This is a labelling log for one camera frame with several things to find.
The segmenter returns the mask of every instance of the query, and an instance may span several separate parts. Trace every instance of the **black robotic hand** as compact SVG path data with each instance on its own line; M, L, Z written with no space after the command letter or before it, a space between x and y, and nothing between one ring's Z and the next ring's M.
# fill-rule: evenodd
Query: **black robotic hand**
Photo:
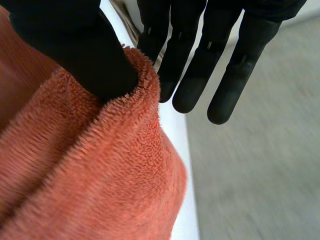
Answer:
M200 44L172 100L180 113L195 107L244 9L238 42L207 110L212 123L228 121L266 44L277 34L282 21L295 17L306 1L137 0L144 25L137 47L153 62L166 41L171 8L172 37L158 71L160 102L168 101L174 93L205 10Z

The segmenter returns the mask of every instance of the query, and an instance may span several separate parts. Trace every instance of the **towel fold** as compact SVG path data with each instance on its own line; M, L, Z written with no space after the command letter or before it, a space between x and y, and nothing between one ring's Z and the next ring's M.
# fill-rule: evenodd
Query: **towel fold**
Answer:
M170 239L186 172L159 124L152 63L124 50L133 93L101 105L60 69L3 131L1 240Z

